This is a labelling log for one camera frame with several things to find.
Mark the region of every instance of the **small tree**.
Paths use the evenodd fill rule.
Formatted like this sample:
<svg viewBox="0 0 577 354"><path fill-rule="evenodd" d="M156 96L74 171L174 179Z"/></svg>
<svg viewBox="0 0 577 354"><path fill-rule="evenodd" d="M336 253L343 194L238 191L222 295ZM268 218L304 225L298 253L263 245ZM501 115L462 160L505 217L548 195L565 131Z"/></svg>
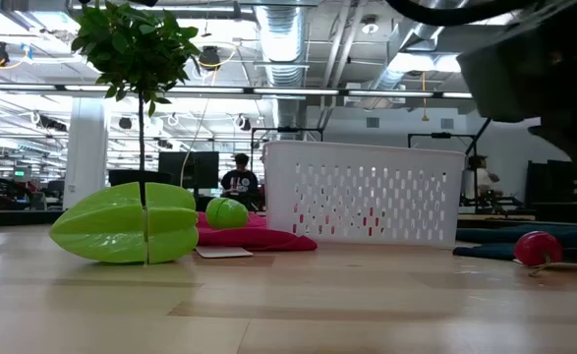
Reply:
<svg viewBox="0 0 577 354"><path fill-rule="evenodd" d="M148 116L152 116L156 103L170 103L164 95L188 79L184 70L188 59L199 69L194 55L200 52L190 43L199 30L179 27L168 11L161 19L128 3L117 6L106 1L102 10L99 0L94 1L95 7L87 6L89 0L82 2L83 14L77 16L81 29L72 50L80 50L102 72L96 83L111 85L106 98L115 96L119 101L128 92L138 95L140 171L144 171L144 105L149 104Z"/></svg>

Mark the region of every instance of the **person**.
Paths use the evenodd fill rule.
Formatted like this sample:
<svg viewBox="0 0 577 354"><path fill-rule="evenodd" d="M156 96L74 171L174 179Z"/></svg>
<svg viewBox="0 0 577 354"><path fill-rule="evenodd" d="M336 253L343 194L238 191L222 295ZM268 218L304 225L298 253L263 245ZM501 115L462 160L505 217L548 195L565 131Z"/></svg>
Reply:
<svg viewBox="0 0 577 354"><path fill-rule="evenodd" d="M474 170L478 176L478 195L484 197L489 191L493 191L496 197L501 197L502 192L497 191L494 183L500 181L500 178L495 174L487 171L487 157L481 155L470 156L468 159L468 171L470 173L467 178L467 188L465 197L469 199L474 198Z"/></svg>
<svg viewBox="0 0 577 354"><path fill-rule="evenodd" d="M244 153L238 153L234 159L236 169L227 172L220 181L224 189L223 196L257 193L258 177L247 169L249 157Z"/></svg>

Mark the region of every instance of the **white column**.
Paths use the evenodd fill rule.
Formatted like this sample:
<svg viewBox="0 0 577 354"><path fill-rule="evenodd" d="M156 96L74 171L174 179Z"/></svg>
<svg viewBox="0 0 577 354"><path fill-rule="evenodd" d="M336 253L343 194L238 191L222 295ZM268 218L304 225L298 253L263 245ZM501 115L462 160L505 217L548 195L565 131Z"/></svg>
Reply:
<svg viewBox="0 0 577 354"><path fill-rule="evenodd" d="M104 189L109 115L102 98L74 98L63 208Z"/></svg>

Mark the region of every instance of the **red object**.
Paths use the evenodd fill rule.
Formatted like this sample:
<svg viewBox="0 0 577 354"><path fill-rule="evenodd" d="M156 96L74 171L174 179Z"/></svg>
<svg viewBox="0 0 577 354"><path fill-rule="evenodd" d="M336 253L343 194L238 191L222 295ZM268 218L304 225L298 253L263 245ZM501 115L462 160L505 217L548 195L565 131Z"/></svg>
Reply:
<svg viewBox="0 0 577 354"><path fill-rule="evenodd" d="M269 230L266 219L249 214L249 222L239 229L214 230L207 223L204 212L199 212L199 246L242 247L247 251L313 251L317 243L306 236Z"/></svg>
<svg viewBox="0 0 577 354"><path fill-rule="evenodd" d="M529 232L515 244L515 258L526 266L544 265L545 255L548 255L552 263L563 260L563 247L547 232Z"/></svg>

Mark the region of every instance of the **black t-shirt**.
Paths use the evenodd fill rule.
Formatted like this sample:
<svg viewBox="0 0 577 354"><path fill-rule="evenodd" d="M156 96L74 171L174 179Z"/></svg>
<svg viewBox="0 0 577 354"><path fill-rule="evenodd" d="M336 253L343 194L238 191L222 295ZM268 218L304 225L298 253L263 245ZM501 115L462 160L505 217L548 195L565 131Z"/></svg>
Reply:
<svg viewBox="0 0 577 354"><path fill-rule="evenodd" d="M251 171L238 171L233 170L227 172L224 177L222 177L222 181L220 181L220 185L225 190L234 190L238 193L251 193L258 191L258 177L256 174Z"/></svg>

